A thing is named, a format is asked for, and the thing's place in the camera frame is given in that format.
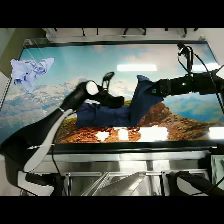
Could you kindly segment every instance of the folded clothing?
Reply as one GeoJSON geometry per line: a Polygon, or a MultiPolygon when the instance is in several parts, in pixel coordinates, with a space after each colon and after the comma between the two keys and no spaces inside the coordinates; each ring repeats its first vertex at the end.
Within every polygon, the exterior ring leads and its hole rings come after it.
{"type": "Polygon", "coordinates": [[[15,85],[23,85],[27,92],[34,89],[34,80],[45,75],[54,63],[54,58],[47,58],[37,63],[34,60],[11,60],[12,81],[15,85]]]}
{"type": "Polygon", "coordinates": [[[162,97],[152,96],[145,91],[154,83],[147,77],[138,75],[130,106],[110,108],[100,104],[84,103],[77,110],[77,127],[133,127],[149,111],[150,107],[163,101],[162,97]]]}

